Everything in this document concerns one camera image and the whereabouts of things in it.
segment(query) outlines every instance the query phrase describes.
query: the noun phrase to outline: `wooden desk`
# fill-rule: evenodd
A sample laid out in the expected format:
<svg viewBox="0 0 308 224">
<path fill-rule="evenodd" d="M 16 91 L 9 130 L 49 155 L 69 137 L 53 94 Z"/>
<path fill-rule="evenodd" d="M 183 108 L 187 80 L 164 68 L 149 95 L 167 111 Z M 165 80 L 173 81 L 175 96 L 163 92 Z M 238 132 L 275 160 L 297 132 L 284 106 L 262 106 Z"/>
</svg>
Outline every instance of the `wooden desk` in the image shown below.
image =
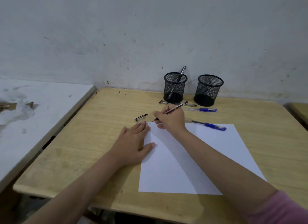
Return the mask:
<svg viewBox="0 0 308 224">
<path fill-rule="evenodd" d="M 308 104 L 292 102 L 288 105 L 295 117 L 304 124 L 308 125 Z"/>
<path fill-rule="evenodd" d="M 76 114 L 24 172 L 14 189 L 54 197 L 107 152 L 123 125 L 152 110 L 163 94 L 102 89 Z M 184 96 L 192 101 L 193 96 Z M 185 112 L 191 119 L 234 124 L 268 182 L 308 208 L 308 132 L 281 105 L 269 101 L 217 98 L 217 113 Z M 93 206 L 184 223 L 239 223 L 222 196 L 138 192 L 141 165 L 122 168 Z"/>
</svg>

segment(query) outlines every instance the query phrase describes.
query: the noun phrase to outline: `desk surface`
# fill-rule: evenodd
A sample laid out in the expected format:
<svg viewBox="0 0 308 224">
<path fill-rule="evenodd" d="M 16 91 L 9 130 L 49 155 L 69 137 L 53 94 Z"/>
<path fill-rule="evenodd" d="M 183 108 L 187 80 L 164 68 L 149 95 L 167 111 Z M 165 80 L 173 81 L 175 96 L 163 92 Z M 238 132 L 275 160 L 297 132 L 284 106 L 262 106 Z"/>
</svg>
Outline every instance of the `desk surface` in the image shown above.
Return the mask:
<svg viewBox="0 0 308 224">
<path fill-rule="evenodd" d="M 76 114 L 14 185 L 18 192 L 54 197 L 107 152 L 123 125 L 152 110 L 163 94 L 102 89 Z M 184 96 L 192 101 L 193 96 Z M 185 112 L 191 119 L 234 124 L 267 181 L 308 208 L 308 132 L 281 105 L 217 98 L 216 113 Z M 93 206 L 184 223 L 242 221 L 222 196 L 138 192 L 141 165 L 119 170 Z"/>
<path fill-rule="evenodd" d="M 0 192 L 94 91 L 92 85 L 1 79 L 0 99 L 36 108 L 0 113 Z"/>
<path fill-rule="evenodd" d="M 301 120 L 308 124 L 308 104 L 292 102 L 289 107 L 301 118 Z"/>
</svg>

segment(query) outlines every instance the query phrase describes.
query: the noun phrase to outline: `mesh pencil holder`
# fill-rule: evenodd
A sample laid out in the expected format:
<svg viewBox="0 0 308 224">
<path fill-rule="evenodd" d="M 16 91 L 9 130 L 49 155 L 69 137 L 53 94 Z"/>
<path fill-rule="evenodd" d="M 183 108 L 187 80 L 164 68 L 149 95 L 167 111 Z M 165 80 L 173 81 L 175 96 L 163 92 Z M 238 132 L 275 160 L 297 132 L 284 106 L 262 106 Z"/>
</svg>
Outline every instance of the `mesh pencil holder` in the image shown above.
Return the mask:
<svg viewBox="0 0 308 224">
<path fill-rule="evenodd" d="M 214 105 L 220 87 L 224 81 L 215 75 L 200 75 L 194 101 L 201 106 Z"/>
<path fill-rule="evenodd" d="M 183 93 L 185 88 L 185 82 L 187 81 L 187 76 L 182 75 L 179 82 L 177 82 L 180 73 L 170 72 L 165 74 L 165 90 L 164 90 L 164 100 L 169 103 L 179 103 L 183 100 Z"/>
</svg>

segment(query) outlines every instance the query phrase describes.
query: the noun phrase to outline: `white paper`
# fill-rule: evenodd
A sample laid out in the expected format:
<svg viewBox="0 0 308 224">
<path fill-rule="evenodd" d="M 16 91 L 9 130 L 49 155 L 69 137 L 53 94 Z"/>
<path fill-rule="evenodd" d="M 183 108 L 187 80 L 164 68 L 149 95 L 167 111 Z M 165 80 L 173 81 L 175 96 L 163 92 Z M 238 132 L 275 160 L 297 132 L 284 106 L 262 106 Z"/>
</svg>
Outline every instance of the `white paper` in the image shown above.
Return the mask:
<svg viewBox="0 0 308 224">
<path fill-rule="evenodd" d="M 156 147 L 142 161 L 139 191 L 163 193 L 188 193 L 221 195 L 221 192 L 204 174 L 186 150 L 167 130 L 148 123 L 150 131 L 144 144 L 156 143 Z M 186 128 L 208 145 L 236 161 L 256 175 L 264 178 L 234 125 L 223 125 L 219 131 L 186 123 Z"/>
</svg>

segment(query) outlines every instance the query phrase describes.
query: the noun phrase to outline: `blue pen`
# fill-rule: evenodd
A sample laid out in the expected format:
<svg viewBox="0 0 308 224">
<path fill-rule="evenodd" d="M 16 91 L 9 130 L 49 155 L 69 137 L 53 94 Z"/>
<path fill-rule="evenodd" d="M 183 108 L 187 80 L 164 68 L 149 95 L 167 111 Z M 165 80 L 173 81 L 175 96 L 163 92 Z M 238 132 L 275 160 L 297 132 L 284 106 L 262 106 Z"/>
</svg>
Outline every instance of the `blue pen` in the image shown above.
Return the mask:
<svg viewBox="0 0 308 224">
<path fill-rule="evenodd" d="M 190 120 L 192 123 L 198 123 L 198 124 L 202 124 L 206 127 L 210 127 L 210 128 L 213 128 L 213 129 L 216 129 L 216 130 L 220 130 L 220 131 L 225 131 L 227 128 L 226 127 L 221 127 L 221 126 L 218 126 L 218 125 L 215 125 L 215 124 L 210 124 L 210 123 L 202 123 L 202 122 L 198 122 L 198 121 L 193 121 L 193 120 Z"/>
<path fill-rule="evenodd" d="M 202 112 L 216 112 L 217 109 L 201 108 L 201 109 L 184 109 L 185 111 L 202 111 Z"/>
</svg>

